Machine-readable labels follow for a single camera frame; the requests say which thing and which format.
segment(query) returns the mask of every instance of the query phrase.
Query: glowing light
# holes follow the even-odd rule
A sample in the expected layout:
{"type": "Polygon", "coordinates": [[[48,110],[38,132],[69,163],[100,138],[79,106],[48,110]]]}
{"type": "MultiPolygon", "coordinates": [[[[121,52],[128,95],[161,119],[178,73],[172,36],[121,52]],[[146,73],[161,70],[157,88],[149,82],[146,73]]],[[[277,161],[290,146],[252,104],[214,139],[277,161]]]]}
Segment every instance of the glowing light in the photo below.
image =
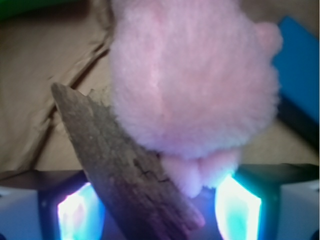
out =
{"type": "Polygon", "coordinates": [[[223,239],[256,240],[261,203],[261,198],[228,175],[215,192],[215,216],[223,239]]]}
{"type": "Polygon", "coordinates": [[[105,220],[105,207],[90,183],[58,204],[61,240],[98,240],[105,220]]]}

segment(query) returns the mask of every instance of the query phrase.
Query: led light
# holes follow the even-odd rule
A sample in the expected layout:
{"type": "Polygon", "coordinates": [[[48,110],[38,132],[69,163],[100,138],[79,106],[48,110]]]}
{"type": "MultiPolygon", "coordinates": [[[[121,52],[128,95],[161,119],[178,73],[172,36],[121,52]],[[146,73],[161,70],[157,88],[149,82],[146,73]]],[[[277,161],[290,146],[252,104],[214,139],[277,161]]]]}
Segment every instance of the led light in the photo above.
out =
{"type": "Polygon", "coordinates": [[[105,207],[90,183],[66,196],[57,207],[61,240],[101,238],[105,207]]]}
{"type": "Polygon", "coordinates": [[[215,192],[216,222],[223,239],[256,240],[261,203],[261,198],[228,175],[215,192]]]}

